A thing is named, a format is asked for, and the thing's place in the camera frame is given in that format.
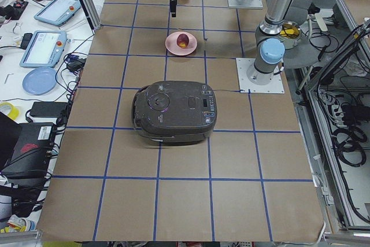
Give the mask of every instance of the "white mounting plate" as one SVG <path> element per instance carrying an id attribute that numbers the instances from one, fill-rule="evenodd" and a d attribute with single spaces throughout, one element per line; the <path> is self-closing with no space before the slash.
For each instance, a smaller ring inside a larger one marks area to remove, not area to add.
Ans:
<path id="1" fill-rule="evenodd" d="M 247 77 L 247 70 L 249 66 L 254 63 L 254 58 L 237 58 L 236 66 L 238 69 L 239 88 L 242 93 L 264 93 L 264 94 L 284 94 L 284 86 L 280 75 L 274 75 L 270 83 L 267 85 L 257 85 L 249 80 Z"/>
<path id="2" fill-rule="evenodd" d="M 264 5 L 262 0 L 245 0 L 244 3 L 239 3 L 236 0 L 227 0 L 229 3 L 229 8 L 237 9 L 263 9 Z"/>

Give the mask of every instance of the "red apple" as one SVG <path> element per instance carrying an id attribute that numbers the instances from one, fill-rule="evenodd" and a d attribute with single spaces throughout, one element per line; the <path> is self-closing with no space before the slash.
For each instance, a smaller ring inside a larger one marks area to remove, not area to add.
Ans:
<path id="1" fill-rule="evenodd" d="M 180 34 L 177 37 L 176 43 L 179 47 L 182 49 L 185 49 L 187 45 L 189 44 L 189 37 L 186 34 Z"/>

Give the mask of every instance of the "pink plate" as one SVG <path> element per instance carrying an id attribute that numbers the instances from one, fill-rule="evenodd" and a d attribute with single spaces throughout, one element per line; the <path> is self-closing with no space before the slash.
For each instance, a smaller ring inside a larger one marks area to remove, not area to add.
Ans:
<path id="1" fill-rule="evenodd" d="M 189 44 L 185 49 L 179 47 L 176 43 L 177 37 L 180 34 L 186 34 L 189 37 Z M 187 32 L 175 32 L 166 38 L 166 48 L 169 52 L 177 56 L 186 56 L 192 53 L 197 48 L 197 39 Z"/>

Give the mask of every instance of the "tape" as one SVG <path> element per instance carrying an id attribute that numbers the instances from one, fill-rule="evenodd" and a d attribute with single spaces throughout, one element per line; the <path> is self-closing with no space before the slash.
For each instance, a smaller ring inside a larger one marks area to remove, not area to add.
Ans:
<path id="1" fill-rule="evenodd" d="M 19 115 L 19 110 L 10 102 L 0 103 L 0 112 L 7 115 L 12 120 L 15 120 Z"/>

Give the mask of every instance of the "sticker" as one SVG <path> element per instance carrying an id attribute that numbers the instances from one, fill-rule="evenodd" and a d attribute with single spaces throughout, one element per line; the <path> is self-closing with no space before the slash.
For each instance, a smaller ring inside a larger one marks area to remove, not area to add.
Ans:
<path id="1" fill-rule="evenodd" d="M 41 127 L 38 140 L 48 140 L 51 133 L 51 127 Z"/>

